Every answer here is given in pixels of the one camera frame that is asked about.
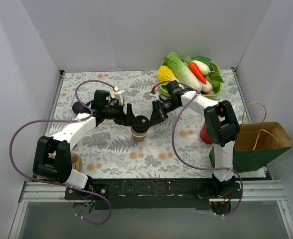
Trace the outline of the black coffee cup lid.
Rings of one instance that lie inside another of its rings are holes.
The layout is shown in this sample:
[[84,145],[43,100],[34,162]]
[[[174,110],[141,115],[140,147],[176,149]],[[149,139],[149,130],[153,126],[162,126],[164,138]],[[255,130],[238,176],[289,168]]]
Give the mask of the black coffee cup lid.
[[138,125],[135,125],[132,127],[132,129],[134,130],[134,132],[136,133],[145,133],[148,131],[149,129],[149,120],[147,117],[140,115],[136,117],[136,120],[138,121]]

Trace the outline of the brown paper coffee cup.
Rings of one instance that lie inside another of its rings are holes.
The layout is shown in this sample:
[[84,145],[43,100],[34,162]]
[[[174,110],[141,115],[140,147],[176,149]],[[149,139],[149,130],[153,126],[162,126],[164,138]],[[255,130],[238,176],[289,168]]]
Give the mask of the brown paper coffee cup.
[[148,131],[143,132],[143,133],[138,133],[138,132],[134,131],[133,129],[131,129],[131,135],[132,135],[132,138],[135,142],[144,141],[147,133],[148,133]]

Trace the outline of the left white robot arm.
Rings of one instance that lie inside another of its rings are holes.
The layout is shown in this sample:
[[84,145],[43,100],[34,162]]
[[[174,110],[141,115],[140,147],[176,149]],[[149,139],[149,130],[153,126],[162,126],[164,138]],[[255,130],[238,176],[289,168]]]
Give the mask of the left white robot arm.
[[83,110],[74,123],[68,124],[51,137],[42,136],[37,143],[33,174],[41,178],[76,188],[82,199],[92,196],[93,187],[88,184],[89,177],[72,167],[71,150],[91,130],[104,120],[113,120],[123,126],[137,126],[139,121],[133,114],[132,105],[124,110],[126,90],[114,88],[114,96],[105,90],[97,90],[90,102],[93,115]]

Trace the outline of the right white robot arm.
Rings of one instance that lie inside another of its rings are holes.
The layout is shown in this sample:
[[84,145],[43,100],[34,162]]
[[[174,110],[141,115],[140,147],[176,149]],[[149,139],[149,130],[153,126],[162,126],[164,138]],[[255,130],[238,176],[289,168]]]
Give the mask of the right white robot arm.
[[148,126],[154,126],[167,119],[167,113],[187,108],[204,116],[207,135],[213,143],[214,166],[212,172],[212,191],[218,198],[226,197],[239,173],[233,169],[233,149],[240,132],[240,126],[229,101],[215,101],[202,96],[199,91],[177,81],[169,81],[166,89],[169,98],[152,102],[152,114]]

